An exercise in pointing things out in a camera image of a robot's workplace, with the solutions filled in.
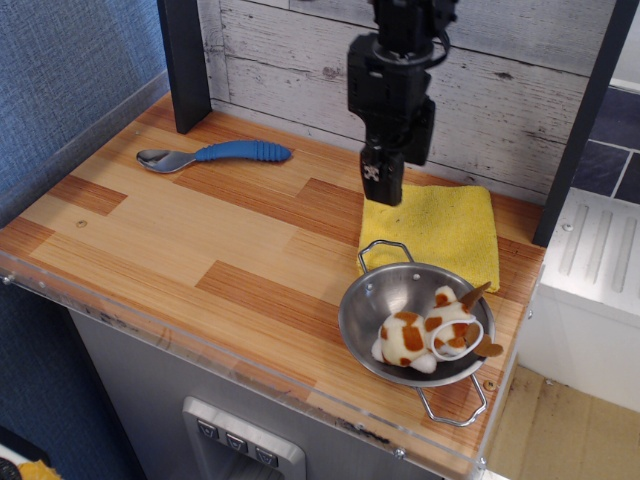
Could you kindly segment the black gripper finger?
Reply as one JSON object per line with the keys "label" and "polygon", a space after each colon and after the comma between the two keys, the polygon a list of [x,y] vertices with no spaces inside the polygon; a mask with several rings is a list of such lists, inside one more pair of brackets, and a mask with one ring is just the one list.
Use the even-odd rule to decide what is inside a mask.
{"label": "black gripper finger", "polygon": [[424,166],[430,151],[436,104],[426,97],[421,105],[419,113],[411,121],[408,133],[405,135],[401,151],[404,161],[410,164]]}
{"label": "black gripper finger", "polygon": [[360,174],[365,197],[397,206],[402,201],[404,158],[400,152],[365,145],[360,154]]}

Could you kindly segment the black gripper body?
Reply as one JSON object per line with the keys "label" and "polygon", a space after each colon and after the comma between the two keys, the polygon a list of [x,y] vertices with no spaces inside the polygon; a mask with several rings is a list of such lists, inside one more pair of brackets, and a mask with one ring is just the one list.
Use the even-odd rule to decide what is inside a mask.
{"label": "black gripper body", "polygon": [[401,150],[431,76],[420,62],[393,58],[373,33],[360,35],[347,55],[348,108],[365,125],[365,144]]}

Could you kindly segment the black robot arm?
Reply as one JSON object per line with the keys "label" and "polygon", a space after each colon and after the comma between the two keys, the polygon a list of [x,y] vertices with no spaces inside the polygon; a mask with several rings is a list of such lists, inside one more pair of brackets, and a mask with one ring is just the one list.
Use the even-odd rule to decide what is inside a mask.
{"label": "black robot arm", "polygon": [[347,103],[365,126],[360,175],[367,199],[402,201],[407,163],[426,163],[436,105],[429,70],[446,60],[454,1],[374,1],[375,33],[357,36],[347,55]]}

